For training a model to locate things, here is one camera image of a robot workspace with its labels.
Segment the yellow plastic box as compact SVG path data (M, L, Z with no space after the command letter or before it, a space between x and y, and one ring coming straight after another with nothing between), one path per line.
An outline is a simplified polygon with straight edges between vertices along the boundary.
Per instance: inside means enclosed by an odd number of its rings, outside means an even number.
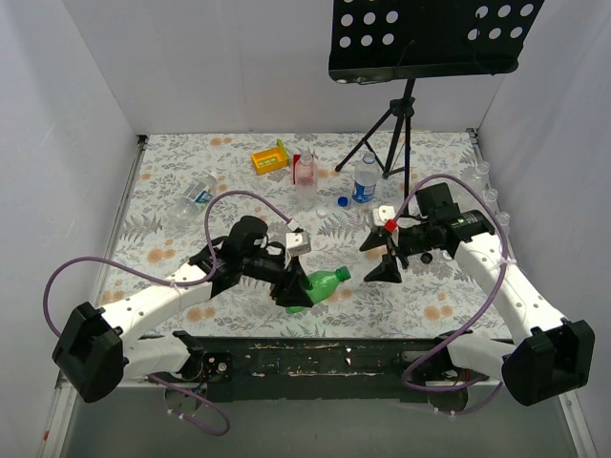
M288 167L291 162L290 156L279 138L273 148L254 153L251 158L258 175Z

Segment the green bottle cap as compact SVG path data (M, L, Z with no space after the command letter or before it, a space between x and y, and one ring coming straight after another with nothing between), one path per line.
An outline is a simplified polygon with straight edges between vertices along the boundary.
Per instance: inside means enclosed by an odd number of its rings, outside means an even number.
M335 270L335 275L339 282L344 282L351 279L351 275L346 266L339 267Z

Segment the clear bottle blue label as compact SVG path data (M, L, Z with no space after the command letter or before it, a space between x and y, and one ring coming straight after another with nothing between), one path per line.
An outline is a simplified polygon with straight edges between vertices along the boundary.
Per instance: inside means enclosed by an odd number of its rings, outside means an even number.
M216 195L218 175L215 172L194 177L168 209L168 219L186 226L195 219Z

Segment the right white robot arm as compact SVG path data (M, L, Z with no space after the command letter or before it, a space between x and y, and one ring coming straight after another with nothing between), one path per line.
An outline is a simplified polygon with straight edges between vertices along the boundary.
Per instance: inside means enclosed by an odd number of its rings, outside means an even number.
M411 227L399 226L402 214L391 206L372 210L370 233L360 249L384 246L387 252L365 280L399 283L399 270L408 267L411 256L445 251L487 294L485 307L496 309L512 340L477 337L465 323L408 365L405 386L433 391L427 376L418 372L430 365L443 379L464 370L478 379L496 379L523 406L586 385L595 343L591 326L568 320L546 301L510 258L506 237L492 218L478 210L461 211L447 184L414 195L422 218Z

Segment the clear Pepsi bottle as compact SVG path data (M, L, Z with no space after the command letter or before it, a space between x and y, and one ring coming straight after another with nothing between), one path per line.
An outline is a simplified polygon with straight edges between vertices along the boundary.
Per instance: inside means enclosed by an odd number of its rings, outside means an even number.
M373 200L379 174L374 153L364 153L354 168L352 199L355 202L365 204Z

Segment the clear bottle by wall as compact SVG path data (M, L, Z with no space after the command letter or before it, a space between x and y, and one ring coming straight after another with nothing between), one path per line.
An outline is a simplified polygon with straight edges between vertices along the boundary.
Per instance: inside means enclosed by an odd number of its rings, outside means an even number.
M468 173L467 184L480 195L487 189L489 183L490 163L482 161L477 163Z

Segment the floral tablecloth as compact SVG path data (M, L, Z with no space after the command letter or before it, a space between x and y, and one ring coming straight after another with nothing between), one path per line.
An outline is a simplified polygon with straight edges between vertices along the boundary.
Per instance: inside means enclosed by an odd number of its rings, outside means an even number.
M311 209L299 206L289 168L258 175L251 156L280 139L292 153L311 151L318 168L318 194ZM259 217L270 237L283 240L284 216L295 218L311 235L312 250L302 258L307 272L346 266L351 279L326 301L289 314L274 304L269 287L242 279L212 300L183 310L157 327L166 335L297 338L431 338L474 319L474 332L505 338L498 313L478 309L485 295L454 260L434 253L432 262L411 259L398 284L365 282L382 257L381 249L360 252L368 235L370 206L350 202L356 158L348 151L356 134L154 135L136 175L114 258L95 297L96 305L123 300L146 287L145 276L175 272L204 245L207 236L228 233L240 217ZM169 221L168 209L194 177L215 172L216 195L186 226ZM316 209L325 207L320 218ZM125 273L124 266L131 272Z

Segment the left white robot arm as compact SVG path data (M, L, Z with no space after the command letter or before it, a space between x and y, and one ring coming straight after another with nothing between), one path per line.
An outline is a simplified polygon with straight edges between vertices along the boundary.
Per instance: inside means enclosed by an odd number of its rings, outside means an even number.
M103 399L123 380L151 373L196 380L204 350L195 338L184 331L154 339L146 333L243 277L269 283L271 298L281 307L312 306L299 260L311 250L309 234L295 221L288 228L283 243L269 242L266 223L243 217L160 284L103 307L80 304L59 335L53 361L87 403Z

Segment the red plastic box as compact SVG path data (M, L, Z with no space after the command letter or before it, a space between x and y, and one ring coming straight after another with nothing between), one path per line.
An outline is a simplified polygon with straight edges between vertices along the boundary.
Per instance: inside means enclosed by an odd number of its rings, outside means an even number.
M292 177L295 186L302 185L308 177L308 169L302 163L302 158L303 156L301 154L295 154L293 156Z

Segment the black music stand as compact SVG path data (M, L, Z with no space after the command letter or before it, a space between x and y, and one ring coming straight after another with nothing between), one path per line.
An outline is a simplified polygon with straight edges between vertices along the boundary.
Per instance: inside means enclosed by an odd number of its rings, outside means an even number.
M405 83L371 128L396 119L387 158L377 162L384 178L410 179L411 160L399 169L393 162L399 146L411 150L416 81L514 72L542 6L538 0L333 2L329 77L361 86Z

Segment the green plastic bottle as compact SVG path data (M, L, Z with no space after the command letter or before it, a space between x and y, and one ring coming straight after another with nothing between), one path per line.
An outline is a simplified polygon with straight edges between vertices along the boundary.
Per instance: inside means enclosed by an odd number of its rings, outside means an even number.
M313 305L330 298L341 284L334 271L316 271L300 280L301 291L305 293L296 305L288 306L285 311L295 314L311 308Z

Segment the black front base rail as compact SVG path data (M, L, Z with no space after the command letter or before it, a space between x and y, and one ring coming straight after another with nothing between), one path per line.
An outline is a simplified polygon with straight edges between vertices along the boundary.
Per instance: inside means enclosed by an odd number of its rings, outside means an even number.
M390 399L430 404L441 410L466 408L460 382L474 378L437 355L412 374L418 385L449 385L426 393L403 386L408 366L436 342L400 339L187 337L193 356L184 373L156 370L162 380L186 385L215 404L263 400Z

